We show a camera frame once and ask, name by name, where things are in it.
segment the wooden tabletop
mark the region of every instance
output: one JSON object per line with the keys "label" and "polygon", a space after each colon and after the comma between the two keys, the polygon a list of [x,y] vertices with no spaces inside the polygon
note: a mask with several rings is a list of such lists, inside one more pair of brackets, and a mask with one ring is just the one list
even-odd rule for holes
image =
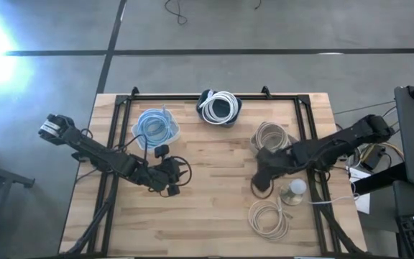
{"label": "wooden tabletop", "polygon": [[[309,95],[318,136],[335,132],[328,95]],[[93,108],[90,130],[94,139],[103,145],[108,140],[115,96],[99,94]],[[189,161],[193,179],[180,188],[180,195],[170,198],[162,198],[148,192],[146,187],[121,179],[109,242],[110,256],[320,255],[313,208],[305,202],[310,200],[308,191],[302,204],[284,206],[292,218],[289,232],[278,242],[268,242],[257,236],[247,221],[249,207],[257,200],[249,189],[250,179],[257,169],[254,155],[249,150],[249,138],[262,122],[275,122],[299,139],[292,101],[243,101],[239,119],[232,128],[201,121],[195,111],[195,101],[133,101],[126,139],[133,138],[131,126],[144,110],[161,109],[163,104],[172,112],[181,131],[180,139],[170,144],[170,154]],[[310,136],[307,118],[304,120],[307,136]],[[117,128],[116,141],[121,127],[118,125]],[[136,143],[132,143],[127,151],[143,154]],[[159,162],[154,157],[149,159],[150,165]],[[91,169],[90,164],[81,164],[78,176]],[[306,172],[277,179],[269,200],[275,201],[279,187],[295,178],[307,181]],[[99,173],[94,173],[75,185],[60,251],[72,247],[90,223],[99,179]],[[328,187],[332,199],[352,195],[348,177],[342,170],[331,171]],[[333,210],[347,235],[365,250],[354,201],[338,200],[333,203]],[[267,215],[262,223],[272,226],[274,215]],[[324,223],[330,244],[328,225]]]}

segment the wire bundle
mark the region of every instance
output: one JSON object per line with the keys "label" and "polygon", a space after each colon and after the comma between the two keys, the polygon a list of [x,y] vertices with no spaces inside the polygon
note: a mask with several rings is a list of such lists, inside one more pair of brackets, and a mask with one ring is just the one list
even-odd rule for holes
{"label": "wire bundle", "polygon": [[167,141],[176,137],[178,132],[174,132],[172,124],[174,124],[172,115],[169,111],[162,107],[159,109],[148,109],[140,115],[138,123],[132,128],[135,136],[143,135],[145,138],[139,138],[137,141],[139,146],[143,148],[145,145],[148,150],[152,150]]}
{"label": "wire bundle", "polygon": [[263,122],[250,139],[250,149],[256,153],[263,147],[272,153],[290,144],[288,133],[283,127],[272,122]]}
{"label": "wire bundle", "polygon": [[[259,225],[259,219],[266,212],[276,212],[277,213],[277,224],[269,232],[261,230]],[[249,223],[250,227],[261,237],[269,241],[276,241],[282,239],[288,232],[289,224],[287,215],[282,210],[282,202],[279,197],[277,202],[273,201],[256,201],[254,202],[249,209]]]}
{"label": "wire bundle", "polygon": [[[218,100],[225,101],[229,105],[229,113],[225,117],[220,117],[215,113],[213,105]],[[220,91],[207,97],[207,99],[199,105],[199,108],[201,109],[202,118],[206,122],[214,125],[226,124],[233,120],[239,113],[239,102],[233,94],[227,91]]]}

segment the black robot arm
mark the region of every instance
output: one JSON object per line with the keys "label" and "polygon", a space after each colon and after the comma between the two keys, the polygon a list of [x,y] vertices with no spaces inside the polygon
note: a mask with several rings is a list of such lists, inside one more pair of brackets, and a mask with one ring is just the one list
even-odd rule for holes
{"label": "black robot arm", "polygon": [[126,154],[120,149],[109,149],[96,142],[77,129],[71,118],[63,115],[50,114],[38,133],[54,145],[69,145],[77,150],[72,154],[76,160],[88,158],[102,172],[116,173],[132,183],[149,187],[151,191],[161,192],[167,188],[168,196],[180,193],[177,182],[185,173],[180,172],[180,166],[185,163],[166,158],[169,153],[167,145],[155,149],[156,157],[162,158],[161,164],[148,166],[144,158]]}
{"label": "black robot arm", "polygon": [[368,115],[319,140],[302,140],[274,153],[262,148],[257,154],[258,170],[252,183],[258,190],[266,191],[272,179],[285,174],[306,168],[327,171],[340,156],[352,155],[362,144],[386,142],[393,134],[394,130],[382,117]]}

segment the black metal table frame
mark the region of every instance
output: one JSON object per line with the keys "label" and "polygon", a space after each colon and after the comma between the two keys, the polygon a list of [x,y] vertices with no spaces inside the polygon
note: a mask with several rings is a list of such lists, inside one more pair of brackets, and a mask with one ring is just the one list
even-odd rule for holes
{"label": "black metal table frame", "polygon": [[[316,132],[316,124],[314,122],[313,111],[311,108],[311,100],[309,95],[307,94],[298,94],[298,95],[275,95],[273,96],[266,86],[262,89],[262,94],[237,94],[236,97],[240,98],[243,101],[247,100],[282,100],[282,101],[292,101],[295,105],[295,113],[298,123],[298,131],[300,133],[300,139],[306,140],[307,136],[305,133],[305,124],[303,121],[303,113],[301,109],[301,105],[305,107],[307,116],[308,116],[308,125],[310,129],[310,137],[313,139],[317,138]],[[116,135],[116,127],[118,124],[119,112],[120,108],[124,106],[124,116],[122,118],[122,125],[121,125],[121,134],[119,136],[119,145],[124,145],[126,142],[126,135],[127,135],[127,127],[129,126],[129,117],[130,117],[130,109],[132,105],[132,101],[185,101],[185,100],[193,100],[197,101],[199,99],[198,94],[180,94],[180,95],[140,95],[138,88],[134,88],[132,94],[130,95],[117,95],[115,102],[114,102],[114,110],[113,110],[113,117],[111,119],[111,126],[109,131],[109,138],[107,147],[112,148],[114,146],[114,140]],[[308,184],[310,189],[316,189],[316,180],[315,180],[315,172],[312,170],[307,170],[308,174]],[[324,173],[319,175],[321,178],[320,185],[323,194],[323,200],[329,201],[330,193],[328,191],[328,184],[327,179]],[[118,191],[118,182],[119,177],[117,175],[112,176],[111,188],[109,191],[109,195],[107,200],[105,200],[105,189],[106,189],[106,182],[109,177],[108,173],[102,173],[100,178],[100,183],[98,185],[98,193],[96,198],[96,206],[94,211],[94,217],[91,226],[88,227],[86,230],[87,235],[83,235],[82,241],[83,244],[88,243],[86,253],[81,253],[85,246],[82,246],[80,250],[76,251],[76,253],[64,253],[59,254],[57,256],[53,256],[51,258],[104,258],[108,255],[109,249],[109,239],[111,235],[111,226],[113,222],[113,215],[114,215],[114,205],[116,201],[116,195]],[[314,199],[314,196],[318,196],[313,191],[310,193],[311,198]],[[326,205],[329,209],[330,213],[333,214],[333,208],[331,204]],[[96,248],[96,237],[97,237],[97,228],[100,221],[103,219],[104,215],[106,214],[106,221],[103,231],[103,238],[100,251],[95,251]],[[321,249],[321,254],[329,253],[327,248],[327,242],[323,231],[323,223],[321,218],[321,212],[319,211],[319,206],[313,205],[313,214],[314,220],[316,224],[316,230],[318,235],[319,246]],[[333,251],[335,253],[341,253],[341,246],[339,239],[335,233],[335,231],[330,228],[331,231],[331,241],[333,243]]]}

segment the gray floor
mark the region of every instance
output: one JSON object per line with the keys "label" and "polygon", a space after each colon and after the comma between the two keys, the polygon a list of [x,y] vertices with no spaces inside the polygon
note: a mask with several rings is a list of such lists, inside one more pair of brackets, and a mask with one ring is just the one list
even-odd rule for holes
{"label": "gray floor", "polygon": [[[414,0],[263,0],[256,11],[258,0],[182,0],[185,26],[164,2],[128,0],[116,49],[414,47]],[[0,51],[105,50],[118,5],[0,0]],[[33,189],[11,192],[0,221],[0,258],[57,252],[78,164],[70,148],[41,140],[37,130],[49,113],[87,127],[103,64],[102,56],[0,58],[0,167],[36,178]],[[274,92],[328,92],[339,112],[392,100],[394,87],[409,84],[414,54],[122,56],[114,57],[104,91],[257,92],[266,85]],[[348,126],[391,106],[336,115],[336,121]],[[392,142],[400,146],[398,136]],[[378,200],[372,209],[391,202]],[[362,217],[369,249],[395,255],[393,234],[375,230],[390,214],[374,214]]]}

